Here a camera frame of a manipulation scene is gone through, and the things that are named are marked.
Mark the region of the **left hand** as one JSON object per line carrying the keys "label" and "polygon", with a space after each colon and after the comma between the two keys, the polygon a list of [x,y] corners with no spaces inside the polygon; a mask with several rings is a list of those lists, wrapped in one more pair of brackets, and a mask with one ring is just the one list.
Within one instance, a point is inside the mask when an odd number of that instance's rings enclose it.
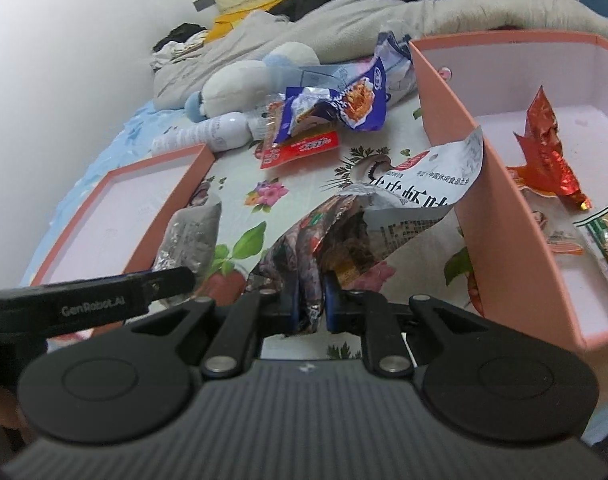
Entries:
{"label": "left hand", "polygon": [[2,387],[0,387],[0,426],[17,430],[28,427],[16,396]]}

